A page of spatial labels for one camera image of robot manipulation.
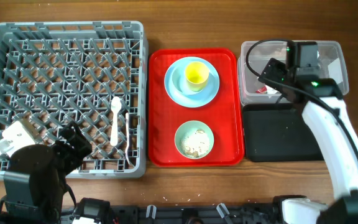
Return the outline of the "red snack wrapper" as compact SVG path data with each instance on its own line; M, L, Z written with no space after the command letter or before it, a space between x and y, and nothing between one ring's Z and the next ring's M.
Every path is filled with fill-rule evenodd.
M263 86L262 88L259 88L256 93L267 93L267 87Z

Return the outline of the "white plastic spoon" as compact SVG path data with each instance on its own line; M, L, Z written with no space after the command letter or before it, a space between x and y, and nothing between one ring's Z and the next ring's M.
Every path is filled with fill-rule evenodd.
M111 138L110 143L115 146L118 143L118 115L122 108L121 99L118 96L114 96L111 100L110 109L113 113L112 126L111 126Z

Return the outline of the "white plastic fork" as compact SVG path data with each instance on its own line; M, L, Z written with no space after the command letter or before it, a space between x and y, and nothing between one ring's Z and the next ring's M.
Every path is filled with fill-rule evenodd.
M129 165L132 165L130 159L129 159L129 148L130 148L130 132L129 132L129 112L125 114L125 128L126 128L126 148L125 148L125 158Z

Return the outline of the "mint green bowl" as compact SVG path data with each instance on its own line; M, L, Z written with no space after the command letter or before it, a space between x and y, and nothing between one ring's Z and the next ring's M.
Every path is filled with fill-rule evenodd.
M202 129L204 130L208 137L209 137L209 140L210 140L210 143L211 143L211 146L210 146L210 151L207 153L207 155L213 150L213 146L214 146L214 134L211 130L211 128L201 122L201 121L196 121L196 120L191 120L191 121L187 121L185 123L183 123L176 131L175 133L175 147L177 149L177 151L185 158L188 158L188 159L201 159L201 158L204 158L206 157L207 155L203 156L203 157L200 157L200 158L190 158L190 157L187 157L184 155L184 153L181 151L180 149L180 141L182 139L182 137L188 132L188 131L191 131L191 130L194 130L194 129Z

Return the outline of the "rice and food scraps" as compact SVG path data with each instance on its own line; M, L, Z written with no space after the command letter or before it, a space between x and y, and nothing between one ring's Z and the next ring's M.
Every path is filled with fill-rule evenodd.
M190 158L200 158L207 155L210 146L209 137L202 129L188 131L180 141L181 151Z

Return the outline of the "white napkin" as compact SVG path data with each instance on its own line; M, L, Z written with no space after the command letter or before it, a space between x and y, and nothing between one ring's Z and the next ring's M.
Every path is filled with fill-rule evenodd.
M279 94L279 91L277 91L276 89L266 85L266 93L267 94Z

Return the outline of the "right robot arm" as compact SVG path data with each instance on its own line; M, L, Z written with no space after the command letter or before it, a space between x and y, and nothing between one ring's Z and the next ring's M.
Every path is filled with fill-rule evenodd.
M320 78L316 42L287 43L286 62L271 58L259 80L276 89L300 111L328 168L335 201L308 198L281 201L284 223L358 223L358 137L332 78Z

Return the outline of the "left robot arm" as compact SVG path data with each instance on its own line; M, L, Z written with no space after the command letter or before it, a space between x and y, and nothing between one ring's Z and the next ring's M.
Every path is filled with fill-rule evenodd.
M0 199L0 223L59 223L63 196L75 202L66 176L92 151L79 126L71 121L51 146L33 144L16 151L4 173L6 195Z

